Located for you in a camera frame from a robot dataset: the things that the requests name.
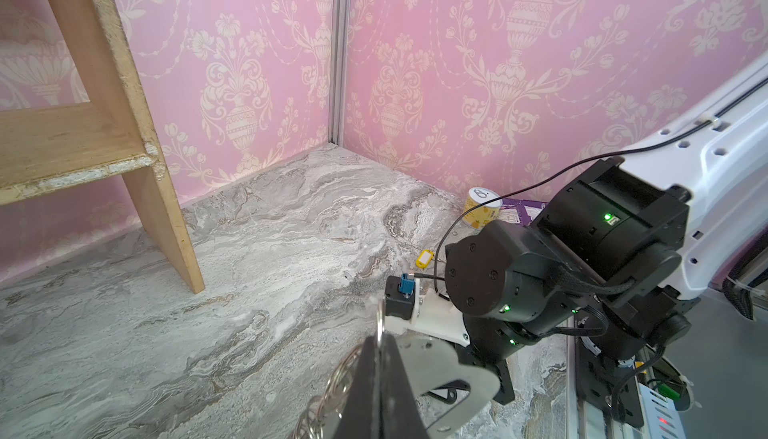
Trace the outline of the silver metal key holder plate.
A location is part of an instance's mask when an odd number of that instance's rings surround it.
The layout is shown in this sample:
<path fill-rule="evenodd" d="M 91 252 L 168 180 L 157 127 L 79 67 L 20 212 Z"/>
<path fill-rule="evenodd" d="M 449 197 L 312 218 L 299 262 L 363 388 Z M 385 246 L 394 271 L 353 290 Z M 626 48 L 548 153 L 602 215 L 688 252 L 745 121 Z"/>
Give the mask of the silver metal key holder plate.
<path fill-rule="evenodd" d="M 376 331 L 371 336 L 378 340 L 380 346 L 385 333 L 390 334 L 384 329 L 384 304 L 380 303 L 376 315 Z M 448 343 L 415 336 L 393 337 L 397 342 L 416 404 L 419 397 L 440 386 L 458 382 L 468 388 L 465 396 L 459 398 L 433 422 L 425 424 L 422 420 L 428 438 L 448 437 L 477 415 L 499 391 L 500 383 L 494 373 L 460 363 L 454 348 Z M 309 401 L 290 434 L 292 438 L 334 438 L 363 342 L 353 348 L 334 369 L 324 393 Z"/>

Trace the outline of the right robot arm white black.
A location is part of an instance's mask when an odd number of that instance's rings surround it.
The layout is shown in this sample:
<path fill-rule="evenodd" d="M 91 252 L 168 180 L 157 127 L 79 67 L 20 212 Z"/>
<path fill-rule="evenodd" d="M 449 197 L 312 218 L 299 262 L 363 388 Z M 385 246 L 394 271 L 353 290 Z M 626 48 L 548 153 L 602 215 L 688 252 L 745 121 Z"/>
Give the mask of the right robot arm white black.
<path fill-rule="evenodd" d="M 602 154 L 527 226 L 500 220 L 446 249 L 473 365 L 553 335 L 588 342 L 582 383 L 617 410 L 643 348 L 662 354 L 721 266 L 767 226 L 767 61 L 629 149 Z"/>

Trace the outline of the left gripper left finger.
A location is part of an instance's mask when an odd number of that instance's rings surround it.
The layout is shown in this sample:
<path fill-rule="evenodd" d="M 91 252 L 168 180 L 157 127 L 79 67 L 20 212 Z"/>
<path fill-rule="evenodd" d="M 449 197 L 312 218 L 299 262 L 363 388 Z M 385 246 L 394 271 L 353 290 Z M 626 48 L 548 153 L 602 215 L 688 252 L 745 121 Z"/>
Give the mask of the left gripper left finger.
<path fill-rule="evenodd" d="M 334 438 L 381 437 L 381 364 L 379 342 L 369 336 L 363 342 L 353 382 Z"/>

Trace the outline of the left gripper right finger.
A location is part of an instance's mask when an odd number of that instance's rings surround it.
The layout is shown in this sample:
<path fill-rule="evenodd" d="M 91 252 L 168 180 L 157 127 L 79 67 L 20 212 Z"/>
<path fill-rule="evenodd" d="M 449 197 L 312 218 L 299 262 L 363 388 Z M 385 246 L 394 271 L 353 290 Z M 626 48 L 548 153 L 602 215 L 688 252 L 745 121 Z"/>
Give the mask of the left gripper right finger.
<path fill-rule="evenodd" d="M 379 437 L 428 438 L 395 338 L 385 333 L 379 346 Z"/>

